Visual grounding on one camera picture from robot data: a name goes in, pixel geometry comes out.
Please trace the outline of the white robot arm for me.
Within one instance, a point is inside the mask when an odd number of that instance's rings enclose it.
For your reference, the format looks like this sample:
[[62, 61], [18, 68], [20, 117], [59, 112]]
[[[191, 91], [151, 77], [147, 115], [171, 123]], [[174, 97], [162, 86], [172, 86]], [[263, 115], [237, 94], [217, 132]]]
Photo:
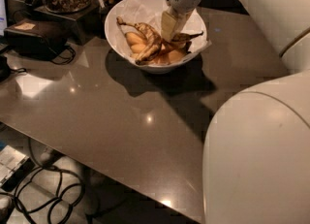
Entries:
[[310, 224], [310, 0], [239, 0], [289, 73], [229, 99], [205, 137], [205, 224]]

